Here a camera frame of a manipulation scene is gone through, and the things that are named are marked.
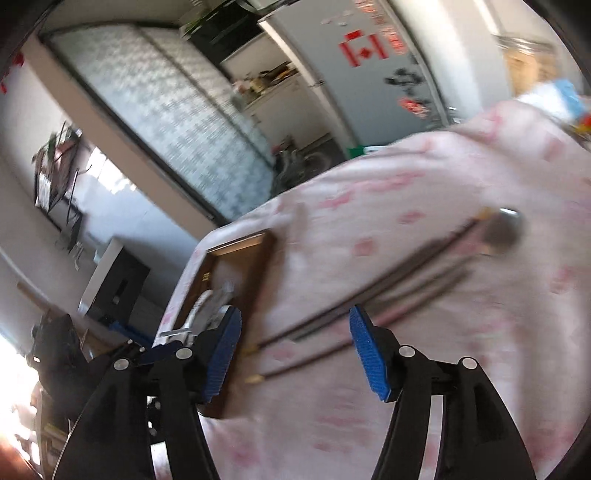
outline metal spoon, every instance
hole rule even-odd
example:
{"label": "metal spoon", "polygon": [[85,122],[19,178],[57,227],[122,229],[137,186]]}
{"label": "metal spoon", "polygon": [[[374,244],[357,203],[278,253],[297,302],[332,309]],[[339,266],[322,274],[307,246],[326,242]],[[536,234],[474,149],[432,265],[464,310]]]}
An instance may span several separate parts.
{"label": "metal spoon", "polygon": [[483,249],[486,255],[503,255],[521,240],[524,218],[519,211],[503,207],[488,220],[482,232]]}

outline blue gripper pad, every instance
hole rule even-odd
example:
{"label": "blue gripper pad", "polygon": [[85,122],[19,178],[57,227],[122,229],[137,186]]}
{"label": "blue gripper pad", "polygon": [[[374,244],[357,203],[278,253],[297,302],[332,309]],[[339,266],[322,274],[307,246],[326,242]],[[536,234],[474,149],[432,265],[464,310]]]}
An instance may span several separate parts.
{"label": "blue gripper pad", "polygon": [[242,331],[240,310],[231,309],[229,313],[230,320],[207,363],[207,380],[203,387],[203,399],[206,403],[209,403],[214,396],[220,393]]}
{"label": "blue gripper pad", "polygon": [[349,311],[349,329],[357,354],[361,358],[365,375],[373,392],[378,394],[381,401],[390,396],[391,388],[388,382],[386,362],[379,351],[371,329],[374,326],[359,306]]}

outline refrigerator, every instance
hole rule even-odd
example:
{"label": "refrigerator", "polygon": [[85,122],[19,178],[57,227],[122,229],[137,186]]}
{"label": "refrigerator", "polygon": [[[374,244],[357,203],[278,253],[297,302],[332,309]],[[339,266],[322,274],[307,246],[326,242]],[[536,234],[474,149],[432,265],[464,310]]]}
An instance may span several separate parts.
{"label": "refrigerator", "polygon": [[387,4],[298,0],[259,24],[299,69],[343,148],[448,125],[424,59]]}

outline screw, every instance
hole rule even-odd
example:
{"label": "screw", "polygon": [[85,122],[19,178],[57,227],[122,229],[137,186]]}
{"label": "screw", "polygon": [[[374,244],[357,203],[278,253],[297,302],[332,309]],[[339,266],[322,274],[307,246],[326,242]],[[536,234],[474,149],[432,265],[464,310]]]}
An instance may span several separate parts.
{"label": "screw", "polygon": [[398,353],[400,353],[400,355],[405,356],[406,358],[411,358],[412,356],[414,356],[414,354],[416,353],[414,351],[414,348],[408,345],[403,345],[402,347],[400,347],[398,349]]}
{"label": "screw", "polygon": [[462,365],[466,367],[468,370],[474,370],[476,367],[478,367],[478,363],[476,362],[476,360],[468,356],[464,360],[462,360]]}
{"label": "screw", "polygon": [[127,367],[129,367],[129,360],[126,358],[119,358],[119,360],[113,364],[113,367],[115,370],[125,370]]}
{"label": "screw", "polygon": [[180,350],[177,350],[176,356],[179,360],[186,360],[193,356],[193,352],[190,348],[181,348]]}

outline kitchen cabinet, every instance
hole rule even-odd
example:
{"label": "kitchen cabinet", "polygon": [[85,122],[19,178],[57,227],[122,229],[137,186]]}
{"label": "kitchen cabinet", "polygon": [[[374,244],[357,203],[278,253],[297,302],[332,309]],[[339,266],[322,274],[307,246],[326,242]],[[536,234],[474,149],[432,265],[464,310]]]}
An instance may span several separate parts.
{"label": "kitchen cabinet", "polygon": [[245,114],[273,146],[291,136],[301,149],[329,133],[299,73],[267,89],[246,107]]}

